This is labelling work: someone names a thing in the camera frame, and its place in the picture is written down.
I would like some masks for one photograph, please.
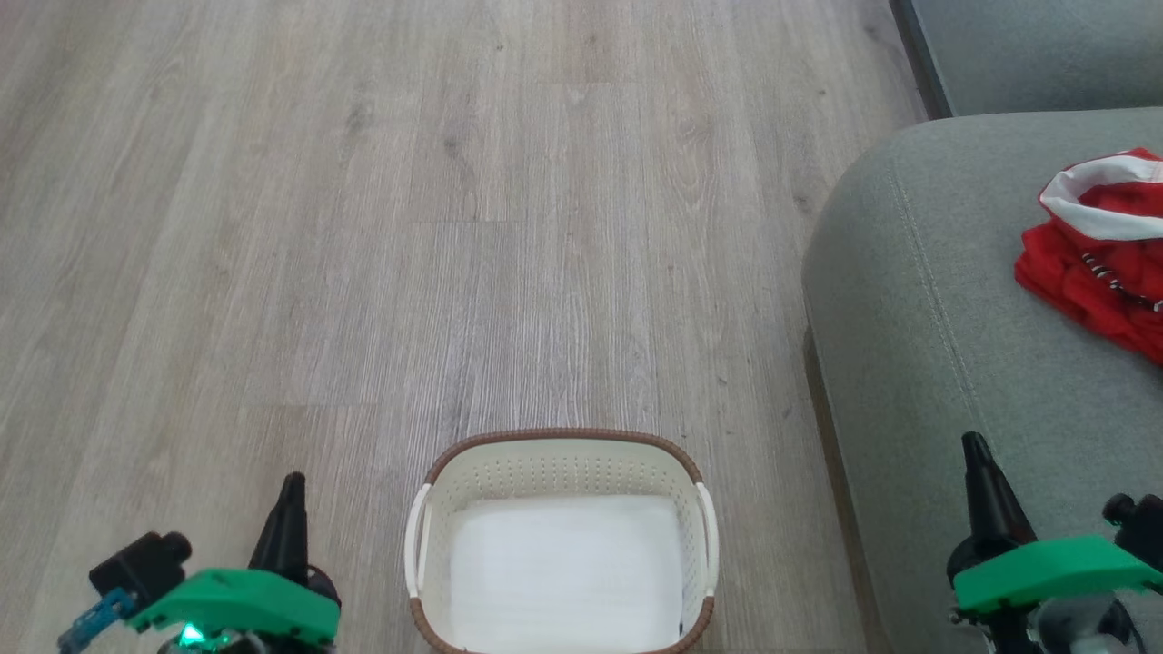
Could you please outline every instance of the basket handle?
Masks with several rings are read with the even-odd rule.
[[[428,491],[431,484],[424,484],[412,500],[412,511],[408,512],[408,526],[404,531],[404,582],[408,587],[408,597],[420,597],[420,545],[418,541],[420,533],[420,521],[424,517],[424,506],[428,504]]]
[[[715,518],[715,504],[711,502],[711,492],[699,482],[699,500],[702,506],[702,526],[707,533],[707,596],[715,595],[719,584],[719,521]]]

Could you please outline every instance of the brown basket rim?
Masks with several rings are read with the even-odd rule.
[[[655,436],[651,434],[643,434],[641,432],[623,432],[618,429],[590,429],[590,428],[578,428],[578,427],[549,427],[549,428],[537,428],[537,429],[520,429],[513,432],[492,432],[487,434],[480,434],[477,436],[471,436],[465,439],[452,447],[444,450],[444,454],[433,463],[433,467],[428,470],[428,476],[424,477],[426,484],[435,484],[436,478],[444,470],[444,467],[449,464],[454,458],[463,454],[465,450],[479,447],[483,445],[504,443],[512,441],[533,441],[533,440],[554,440],[554,439],[590,439],[600,441],[622,441],[632,443],[641,443],[657,447],[670,454],[682,463],[683,469],[686,474],[691,476],[691,482],[695,484],[702,483],[702,472],[699,472],[699,467],[694,464],[694,460],[691,455],[686,454],[683,448],[668,441],[666,439]]]
[[[412,619],[416,623],[416,628],[420,634],[424,637],[428,645],[436,649],[441,654],[487,654],[484,652],[472,652],[469,649],[457,648],[450,645],[448,641],[436,635],[436,631],[428,623],[428,617],[424,616],[423,603],[420,598],[413,597],[408,600],[408,609],[412,611]],[[702,609],[699,611],[698,619],[694,620],[694,625],[676,642],[670,647],[663,649],[655,649],[652,652],[642,652],[640,654],[682,654],[698,642],[702,632],[707,630],[707,625],[711,624],[711,614],[715,610],[715,598],[707,596],[702,598]]]

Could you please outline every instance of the laminate floorboard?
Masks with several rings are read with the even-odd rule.
[[[865,652],[799,269],[919,120],[885,0],[0,3],[0,642],[145,531],[244,564],[301,469],[341,652],[427,652],[427,468],[592,426],[707,477],[700,651]]]

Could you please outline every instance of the red clothing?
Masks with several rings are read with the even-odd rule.
[[[1039,196],[1018,283],[1163,364],[1163,159],[1144,149],[1068,168]]]

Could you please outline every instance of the sofa seam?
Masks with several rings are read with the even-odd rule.
[[[942,299],[941,291],[937,290],[936,282],[933,278],[933,269],[929,264],[928,255],[925,253],[925,246],[921,242],[920,228],[916,225],[915,215],[913,215],[912,204],[908,199],[908,194],[900,184],[896,143],[892,148],[890,148],[887,154],[890,164],[889,179],[892,183],[892,189],[896,196],[894,200],[897,205],[897,215],[900,218],[900,222],[908,237],[908,247],[909,254],[913,256],[913,265],[916,268],[916,275],[920,277],[921,287],[925,290],[925,297],[928,300],[929,318],[936,327],[937,336],[941,339],[941,344],[946,350],[949,365],[957,381],[957,389],[961,391],[962,401],[965,404],[965,408],[969,411],[970,418],[980,421],[982,428],[989,433],[989,426],[985,425],[980,411],[980,403],[977,398],[977,390],[973,388],[973,383],[969,377],[969,369],[965,365],[965,361],[961,355],[961,348],[957,346],[957,339],[954,336],[952,328],[949,325],[949,315],[944,310],[944,300]]]

